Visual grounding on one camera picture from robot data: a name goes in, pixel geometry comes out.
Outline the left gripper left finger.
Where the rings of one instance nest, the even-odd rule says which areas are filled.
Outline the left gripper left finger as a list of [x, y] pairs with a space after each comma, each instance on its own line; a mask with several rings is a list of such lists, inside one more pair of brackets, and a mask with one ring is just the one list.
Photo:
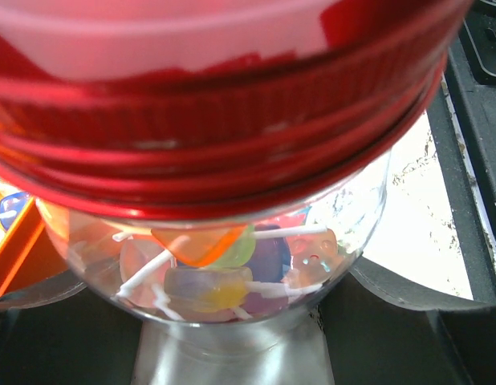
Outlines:
[[139, 319], [71, 272], [0, 298], [0, 384], [129, 384]]

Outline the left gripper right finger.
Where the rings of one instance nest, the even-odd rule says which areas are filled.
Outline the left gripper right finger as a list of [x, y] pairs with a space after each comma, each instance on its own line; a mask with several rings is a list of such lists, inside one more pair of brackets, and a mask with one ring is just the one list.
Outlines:
[[337, 384], [496, 384], [496, 304], [360, 258], [319, 314]]

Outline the orange candy tray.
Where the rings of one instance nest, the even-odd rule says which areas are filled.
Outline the orange candy tray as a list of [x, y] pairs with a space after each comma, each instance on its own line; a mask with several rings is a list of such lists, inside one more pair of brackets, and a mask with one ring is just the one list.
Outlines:
[[67, 270], [27, 192], [0, 190], [0, 297]]

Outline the clear plastic jar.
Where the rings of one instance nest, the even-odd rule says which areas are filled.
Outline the clear plastic jar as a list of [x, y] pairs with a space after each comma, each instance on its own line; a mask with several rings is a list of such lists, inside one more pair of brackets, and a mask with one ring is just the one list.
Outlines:
[[135, 384], [331, 384], [315, 308], [380, 222], [390, 158], [302, 204], [232, 220], [113, 220], [36, 205], [77, 276], [144, 319]]

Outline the red jar lid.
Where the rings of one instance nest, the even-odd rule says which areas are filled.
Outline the red jar lid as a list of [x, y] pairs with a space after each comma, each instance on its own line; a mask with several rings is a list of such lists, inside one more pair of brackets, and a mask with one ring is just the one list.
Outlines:
[[0, 176], [103, 217], [278, 209], [392, 147], [468, 1], [0, 1]]

